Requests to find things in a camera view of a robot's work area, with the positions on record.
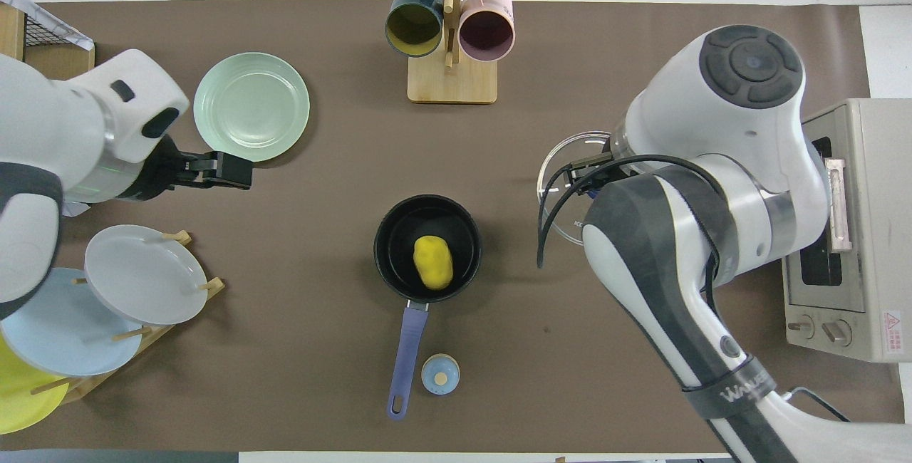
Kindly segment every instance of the light blue plate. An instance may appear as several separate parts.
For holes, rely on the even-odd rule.
[[[108,310],[75,269],[51,269],[35,297],[0,321],[6,344],[22,361],[53,375],[82,378],[120,368],[140,348],[141,336],[111,337],[139,329]]]
[[[268,53],[238,53],[206,73],[193,117],[212,149],[261,162],[286,152],[304,132],[310,96],[300,74]]]

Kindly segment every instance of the robotic arm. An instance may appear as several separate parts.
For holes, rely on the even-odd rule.
[[[189,104],[138,50],[66,81],[0,55],[0,319],[46,277],[64,201],[146,200],[177,184],[250,188],[250,161],[179,152],[165,134]]]
[[[829,188],[802,134],[803,92],[783,38],[744,25],[707,32],[636,96],[602,162],[568,165],[577,180],[564,197],[601,187],[583,226],[586,258],[735,459],[908,461],[909,425],[822,420],[789,405],[700,296],[823,231]]]

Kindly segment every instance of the plate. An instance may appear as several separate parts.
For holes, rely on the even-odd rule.
[[[142,327],[108,310],[77,269],[51,269],[32,301],[0,321],[6,344],[22,361],[53,375],[85,378],[120,368],[140,348],[141,336],[111,337]]]
[[[193,117],[212,149],[261,162],[304,132],[310,96],[300,74],[268,53],[238,53],[212,67],[196,89]]]
[[[0,337],[0,435],[24,430],[54,411],[69,389],[60,385],[32,395],[32,389],[62,378],[23,362]]]
[[[85,248],[85,264],[85,278],[101,303],[136,323],[183,323],[209,295],[199,289],[206,277],[192,253],[150,227],[101,230]]]

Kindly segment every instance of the small blue container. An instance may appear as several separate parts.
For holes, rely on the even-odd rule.
[[[459,385],[459,363],[452,356],[437,353],[421,367],[421,382],[431,394],[449,394]]]

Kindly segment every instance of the pink mug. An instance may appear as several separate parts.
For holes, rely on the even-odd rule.
[[[476,61],[499,61],[515,39],[512,0],[462,0],[459,45]]]

